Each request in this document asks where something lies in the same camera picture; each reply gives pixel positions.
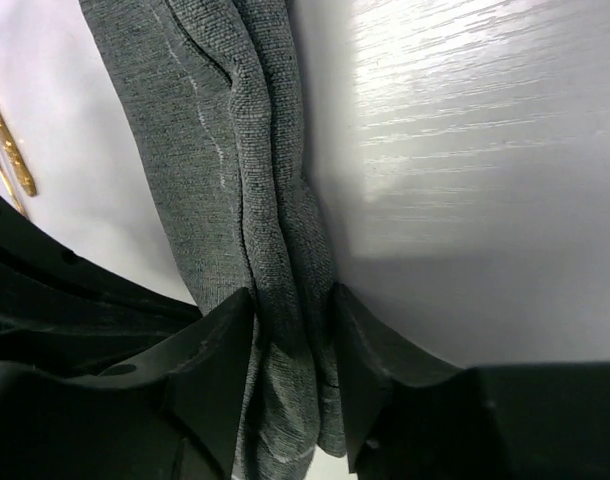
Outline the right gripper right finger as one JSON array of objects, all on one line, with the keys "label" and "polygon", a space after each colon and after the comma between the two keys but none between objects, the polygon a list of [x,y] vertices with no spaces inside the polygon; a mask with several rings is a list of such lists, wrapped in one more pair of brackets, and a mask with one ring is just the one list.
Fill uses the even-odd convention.
[{"label": "right gripper right finger", "polygon": [[344,285],[332,330],[350,471],[472,472],[472,375],[404,339]]}]

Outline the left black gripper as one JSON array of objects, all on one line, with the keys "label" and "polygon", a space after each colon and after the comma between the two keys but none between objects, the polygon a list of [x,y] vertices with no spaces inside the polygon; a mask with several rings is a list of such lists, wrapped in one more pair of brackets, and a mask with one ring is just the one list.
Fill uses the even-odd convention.
[{"label": "left black gripper", "polygon": [[0,361],[98,373],[201,317],[77,255],[0,197]]}]

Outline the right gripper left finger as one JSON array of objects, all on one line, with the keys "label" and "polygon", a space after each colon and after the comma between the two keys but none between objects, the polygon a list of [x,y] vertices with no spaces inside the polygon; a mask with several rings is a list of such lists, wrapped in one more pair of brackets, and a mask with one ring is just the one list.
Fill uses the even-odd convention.
[{"label": "right gripper left finger", "polygon": [[156,410],[179,435],[173,479],[229,479],[246,388],[253,301],[241,288],[204,318],[101,373],[163,384]]}]

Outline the gold knife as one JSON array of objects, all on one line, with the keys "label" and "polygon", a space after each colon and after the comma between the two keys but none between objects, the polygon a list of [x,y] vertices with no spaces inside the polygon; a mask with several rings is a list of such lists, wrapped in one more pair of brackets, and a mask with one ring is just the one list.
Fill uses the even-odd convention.
[{"label": "gold knife", "polygon": [[15,177],[24,192],[30,197],[37,196],[38,190],[34,177],[30,172],[26,162],[24,161],[23,155],[21,154],[21,151],[19,150],[15,139],[13,138],[9,128],[7,127],[7,124],[1,112],[0,141],[2,142],[2,147],[11,162]]}]

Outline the grey cloth napkin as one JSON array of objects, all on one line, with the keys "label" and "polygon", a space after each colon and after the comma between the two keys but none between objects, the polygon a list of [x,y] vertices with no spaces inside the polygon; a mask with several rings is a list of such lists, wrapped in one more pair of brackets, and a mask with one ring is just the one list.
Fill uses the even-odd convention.
[{"label": "grey cloth napkin", "polygon": [[85,1],[179,273],[209,312],[256,307],[236,462],[302,479],[345,452],[328,325],[333,265],[303,170],[285,1]]}]

